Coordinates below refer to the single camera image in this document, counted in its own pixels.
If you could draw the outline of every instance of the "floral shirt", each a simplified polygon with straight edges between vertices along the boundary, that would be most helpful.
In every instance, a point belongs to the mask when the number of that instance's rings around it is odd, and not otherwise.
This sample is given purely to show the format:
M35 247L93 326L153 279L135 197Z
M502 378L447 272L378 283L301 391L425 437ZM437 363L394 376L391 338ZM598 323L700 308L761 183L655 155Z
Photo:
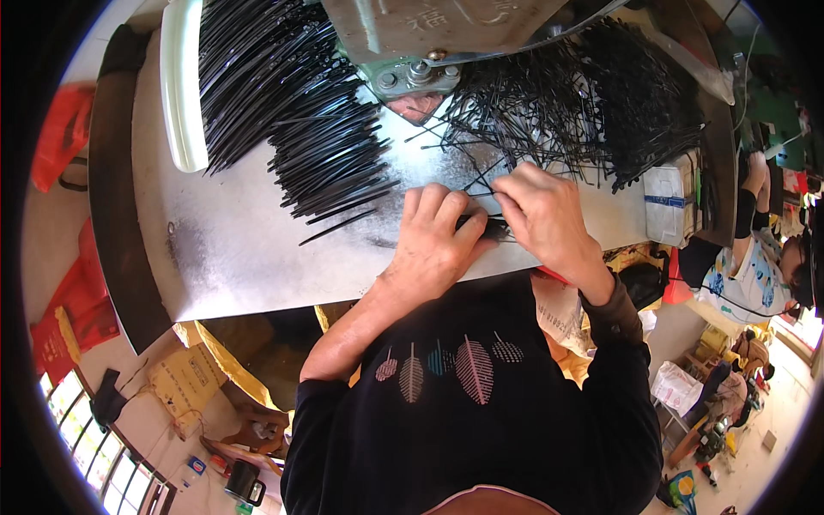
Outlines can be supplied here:
M699 300L709 302L739 324L760 324L791 307L793 297L778 267L781 245L769 229L753 231L750 246L736 274L733 249L723 248L704 277ZM762 313L756 315L741 309Z

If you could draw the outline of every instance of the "red plastic bag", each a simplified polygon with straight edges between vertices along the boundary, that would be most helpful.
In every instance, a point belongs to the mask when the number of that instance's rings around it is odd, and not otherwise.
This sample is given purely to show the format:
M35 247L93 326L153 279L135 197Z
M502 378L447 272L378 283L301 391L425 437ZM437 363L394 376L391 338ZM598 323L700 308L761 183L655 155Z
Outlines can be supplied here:
M80 230L78 243L80 257L54 292L43 319L30 328L38 372L48 372L52 383L62 380L73 368L70 362L79 362L80 353L120 334L90 218Z
M68 84L57 90L31 162L31 181L38 190L48 192L72 158L86 146L94 98L94 86L86 84Z

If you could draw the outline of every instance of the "hand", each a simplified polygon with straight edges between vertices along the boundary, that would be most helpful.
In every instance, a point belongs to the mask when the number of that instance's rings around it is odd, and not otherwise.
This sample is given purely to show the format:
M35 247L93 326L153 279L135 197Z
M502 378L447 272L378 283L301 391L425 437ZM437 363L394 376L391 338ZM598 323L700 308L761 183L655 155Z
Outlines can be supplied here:
M601 246L587 233L578 187L529 162L492 182L503 217L521 246L578 287L591 304L606 304L615 281Z
M464 191L431 183L406 192L395 256L379 277L381 290L407 311L441 297L470 265L498 242L480 239L486 211L477 206L455 231L458 217L469 205Z
M750 154L747 164L750 168L750 175L744 180L742 188L750 190L757 198L764 183L770 180L770 168L767 166L767 160L762 152Z

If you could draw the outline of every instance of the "metal table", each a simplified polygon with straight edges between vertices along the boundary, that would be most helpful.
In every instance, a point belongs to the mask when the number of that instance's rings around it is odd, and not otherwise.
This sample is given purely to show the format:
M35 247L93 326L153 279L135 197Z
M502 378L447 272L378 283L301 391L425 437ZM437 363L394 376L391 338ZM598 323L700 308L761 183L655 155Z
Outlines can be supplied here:
M305 225L305 218L293 220L279 207L282 191L273 185L275 176L266 173L267 161L274 155L266 142L232 169L211 178L178 171L162 118L158 42L156 32L138 77L132 165L143 243L163 306L173 321L359 298L394 253L405 189L430 181L458 189L475 174L458 152L421 150L438 143L432 134L403 143L422 129L384 109L378 136L393 138L383 157L390 163L386 174L401 184L377 201L378 213L298 247L298 242L359 211L312 226ZM482 166L497 161L483 152L477 159ZM595 180L592 170L590 181ZM579 186L587 229L604 250L648 239L640 185L616 195L603 180L600 189ZM491 213L499 213L491 198L482 201ZM474 264L464 279L535 265L537 260L520 246L502 243Z

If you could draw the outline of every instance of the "pile of hairpins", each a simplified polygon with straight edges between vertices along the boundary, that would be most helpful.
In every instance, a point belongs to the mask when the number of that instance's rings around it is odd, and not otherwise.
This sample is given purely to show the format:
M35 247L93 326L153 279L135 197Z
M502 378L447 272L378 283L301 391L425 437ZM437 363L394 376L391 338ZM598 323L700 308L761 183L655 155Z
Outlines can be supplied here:
M699 147L698 84L637 26L607 18L580 34L584 74L595 83L613 193Z
M637 28L605 19L575 36L520 54L468 63L439 145L471 158L487 144L509 171L525 160L546 168L563 162L575 180L584 167L615 175L615 193L653 166L698 147L697 84Z
M281 207L292 206L293 218L314 216L307 225L379 199L399 183L378 176L387 143L374 136L380 106L357 102L362 82L346 59L333 58L335 42L322 7L301 0L211 0L201 19L207 172L225 170L268 138Z
M652 166L697 147L697 86L637 29L605 20L570 39L469 63L440 125L440 144L463 152L474 184L491 194L487 174L529 160L614 174L613 192ZM301 0L208 0L200 34L200 86L207 173L232 166L259 142L276 147L269 171L283 188L281 207L313 224L390 193L381 175L387 140L374 133L380 104L360 104L355 67L335 55L336 34L323 8ZM500 152L481 170L471 147ZM376 212L366 210L300 245ZM506 222L490 217L490 231ZM502 237L497 231L496 239Z

